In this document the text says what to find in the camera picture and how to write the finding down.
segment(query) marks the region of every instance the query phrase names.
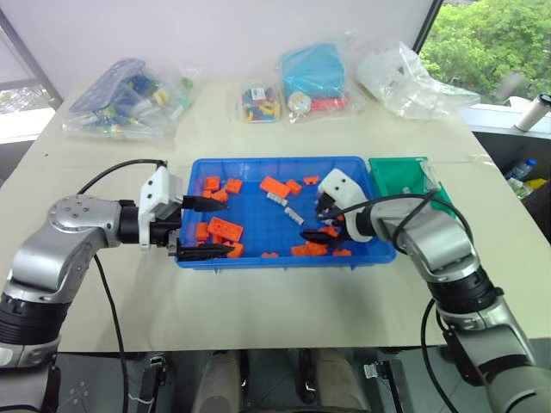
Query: floor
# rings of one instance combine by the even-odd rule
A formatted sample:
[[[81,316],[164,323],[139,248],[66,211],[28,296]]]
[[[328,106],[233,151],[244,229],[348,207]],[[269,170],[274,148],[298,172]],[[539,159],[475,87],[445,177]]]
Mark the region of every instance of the floor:
[[[551,340],[533,341],[540,366],[551,368]],[[382,353],[378,349],[341,349],[355,368],[360,384],[367,394],[373,413],[395,412],[392,395],[384,379],[365,379],[363,364],[378,360],[401,361],[411,396],[412,411],[417,413],[445,413],[449,410],[434,390],[424,368],[419,349],[404,350],[399,354]],[[210,352],[175,352],[170,354],[170,375],[161,388],[157,412],[188,412],[202,368]],[[252,350],[249,353],[251,375],[245,408],[302,406],[294,390],[294,371],[298,359],[296,349]],[[137,395],[139,378],[151,354],[129,361],[130,394]],[[452,364],[430,349],[435,374],[455,407],[461,411],[490,412],[483,388],[463,382]],[[62,386],[59,396],[60,413],[95,413],[118,411],[121,408],[121,372],[116,358],[61,354]],[[136,411],[130,401],[130,411]]]

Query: plastic bag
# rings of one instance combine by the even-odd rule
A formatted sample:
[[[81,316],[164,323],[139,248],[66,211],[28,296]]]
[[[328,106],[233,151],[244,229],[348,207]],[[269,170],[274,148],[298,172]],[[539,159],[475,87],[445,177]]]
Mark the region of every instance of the plastic bag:
[[[404,118],[441,118],[480,102],[478,94],[430,77],[419,56],[401,42],[368,53],[356,75],[369,92]]]
[[[235,117],[245,123],[277,122],[282,114],[280,96],[275,82],[244,82],[234,93]]]
[[[72,104],[63,130],[95,139],[172,138],[195,99],[199,74],[141,59],[119,60]]]
[[[348,78],[335,43],[318,43],[285,53],[281,75],[291,123],[356,112],[364,106],[362,93]]]

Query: white wall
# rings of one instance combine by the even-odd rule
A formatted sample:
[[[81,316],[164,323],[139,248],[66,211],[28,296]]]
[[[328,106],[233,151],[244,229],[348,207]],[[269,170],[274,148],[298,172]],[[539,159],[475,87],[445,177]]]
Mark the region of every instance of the white wall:
[[[412,46],[431,0],[0,0],[67,97],[121,57],[173,56],[243,77],[291,47],[353,31]]]
[[[26,80],[31,77],[33,76],[27,74],[0,37],[0,83]]]

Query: white table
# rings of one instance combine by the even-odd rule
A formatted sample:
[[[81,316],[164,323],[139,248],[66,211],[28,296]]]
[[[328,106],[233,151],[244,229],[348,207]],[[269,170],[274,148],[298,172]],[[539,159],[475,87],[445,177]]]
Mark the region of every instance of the white table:
[[[207,85],[171,144],[68,139],[60,125],[72,100],[65,102],[0,189],[0,272],[8,273],[15,251],[43,223],[54,201],[131,158],[168,159],[187,184],[190,167],[200,157],[357,155],[367,161],[428,156],[473,227],[482,263],[493,283],[505,290],[528,337],[551,336],[549,245],[457,116],[404,120],[370,100],[361,114],[342,118],[246,125],[232,121],[227,112],[232,86]],[[137,200],[151,172],[147,165],[120,170],[90,193]],[[164,249],[144,253],[137,245],[123,245],[99,255],[127,351],[418,345],[420,318],[430,297],[406,256],[353,271],[271,268],[215,274],[181,269]],[[61,351],[117,348],[94,265],[61,335]],[[428,342],[443,342],[433,323]]]

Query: robotic arm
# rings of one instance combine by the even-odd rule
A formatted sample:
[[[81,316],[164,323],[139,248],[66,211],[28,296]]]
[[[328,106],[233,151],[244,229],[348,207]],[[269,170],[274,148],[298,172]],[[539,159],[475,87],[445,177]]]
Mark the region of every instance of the robotic arm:
[[[223,256],[232,247],[183,247],[177,238],[183,209],[215,211],[226,205],[184,196],[183,183],[159,167],[130,200],[78,194],[57,201],[46,223],[15,254],[0,298],[0,411],[55,411],[59,330],[90,261],[121,243],[167,247],[178,260]]]
[[[365,201],[356,182],[333,170],[319,185],[317,212],[324,219]],[[428,202],[410,216],[421,202],[383,199],[331,220],[341,226],[337,238],[316,231],[304,231],[302,236],[332,247],[346,239],[364,243],[373,236],[396,241],[427,283],[449,327],[443,336],[461,376],[471,385],[486,387],[496,412],[549,411],[551,372],[535,365],[503,291],[490,282],[473,243],[455,219]]]

